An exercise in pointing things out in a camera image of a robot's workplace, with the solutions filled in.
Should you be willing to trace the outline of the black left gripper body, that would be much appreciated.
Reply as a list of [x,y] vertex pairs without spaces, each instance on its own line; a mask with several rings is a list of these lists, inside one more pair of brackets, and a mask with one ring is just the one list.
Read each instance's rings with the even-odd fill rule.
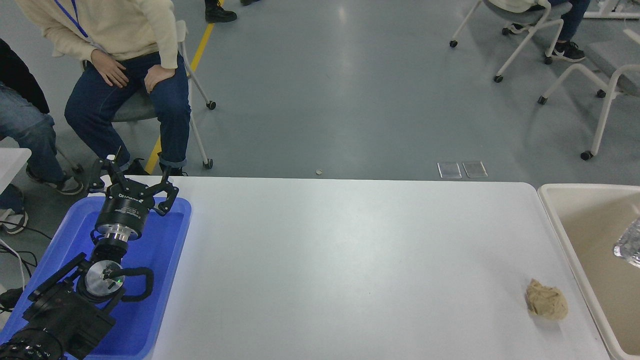
[[116,227],[129,228],[133,237],[141,237],[153,206],[153,197],[144,195],[143,183],[114,183],[107,188],[105,203],[94,228],[107,234]]

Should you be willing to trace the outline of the person's left hand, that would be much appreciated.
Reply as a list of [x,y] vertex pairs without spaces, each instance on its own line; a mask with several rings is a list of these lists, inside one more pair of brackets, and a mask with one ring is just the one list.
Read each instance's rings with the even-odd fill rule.
[[172,78],[176,73],[175,68],[165,68],[160,64],[154,64],[147,70],[147,74],[144,77],[144,87],[147,94],[150,94],[153,89],[162,81]]

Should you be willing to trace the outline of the person's right hand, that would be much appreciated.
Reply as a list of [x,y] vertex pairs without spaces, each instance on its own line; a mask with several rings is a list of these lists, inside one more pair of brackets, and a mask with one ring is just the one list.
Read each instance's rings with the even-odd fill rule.
[[111,55],[98,48],[94,48],[90,54],[90,62],[107,85],[118,88],[124,88],[128,85],[130,80],[124,73],[126,70],[125,66],[120,64]]

